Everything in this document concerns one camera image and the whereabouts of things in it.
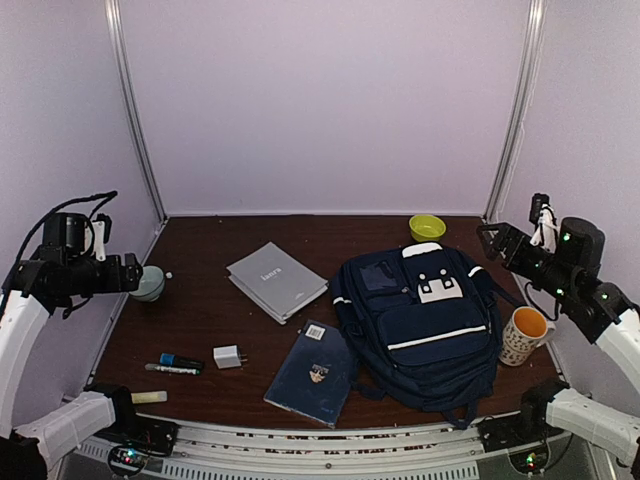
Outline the navy blue student backpack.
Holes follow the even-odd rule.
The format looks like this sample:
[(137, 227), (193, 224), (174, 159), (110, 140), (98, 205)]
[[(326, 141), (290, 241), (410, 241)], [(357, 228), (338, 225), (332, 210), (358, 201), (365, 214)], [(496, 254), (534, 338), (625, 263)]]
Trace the navy blue student backpack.
[(391, 396), (467, 428), (493, 392), (503, 345), (498, 301), (521, 301), (468, 254), (424, 242), (345, 262), (329, 282), (347, 345)]

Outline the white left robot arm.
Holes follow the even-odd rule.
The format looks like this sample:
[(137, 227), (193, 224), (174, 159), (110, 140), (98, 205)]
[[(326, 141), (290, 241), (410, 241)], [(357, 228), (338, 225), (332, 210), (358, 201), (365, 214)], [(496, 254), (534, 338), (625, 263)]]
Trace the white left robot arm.
[(84, 440), (107, 429), (123, 444), (144, 433), (128, 388), (97, 384), (76, 398), (18, 425), (16, 404), (23, 377), (44, 327), (102, 294), (136, 290), (142, 267), (136, 256), (107, 254), (111, 218), (51, 213), (37, 223), (40, 245), (19, 254), (1, 286), (1, 476), (45, 479)]

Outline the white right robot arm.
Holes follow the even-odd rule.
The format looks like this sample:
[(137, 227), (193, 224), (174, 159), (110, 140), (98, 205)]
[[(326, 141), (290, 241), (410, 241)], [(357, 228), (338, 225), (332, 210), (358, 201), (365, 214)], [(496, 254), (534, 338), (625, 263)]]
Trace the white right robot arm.
[[(551, 295), (558, 310), (586, 340), (613, 361), (633, 386), (639, 384), (639, 306), (615, 284), (599, 279), (604, 233), (577, 217), (561, 221), (554, 251), (506, 223), (476, 230), (488, 259)], [(639, 475), (639, 419), (596, 402), (567, 383), (551, 380), (526, 391), (512, 430), (530, 442), (550, 427), (568, 431), (611, 454)]]

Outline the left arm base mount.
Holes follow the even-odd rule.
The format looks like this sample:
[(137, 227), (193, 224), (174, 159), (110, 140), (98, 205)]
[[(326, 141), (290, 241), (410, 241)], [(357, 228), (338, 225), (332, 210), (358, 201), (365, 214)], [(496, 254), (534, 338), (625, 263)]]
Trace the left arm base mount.
[(172, 454), (179, 426), (167, 420), (141, 416), (136, 412), (131, 391), (123, 385), (93, 383), (85, 392), (100, 393), (111, 400), (115, 421), (95, 434), (114, 443), (126, 444), (153, 456)]

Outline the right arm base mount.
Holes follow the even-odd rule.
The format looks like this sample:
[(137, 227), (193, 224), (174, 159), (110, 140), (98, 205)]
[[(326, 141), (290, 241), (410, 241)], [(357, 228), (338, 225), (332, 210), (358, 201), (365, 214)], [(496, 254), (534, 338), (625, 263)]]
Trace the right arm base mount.
[(476, 428), (485, 452), (542, 442), (559, 435), (561, 428), (552, 427), (546, 421), (546, 409), (555, 395), (569, 384), (559, 379), (547, 379), (524, 392), (519, 410), (503, 417), (486, 417)]

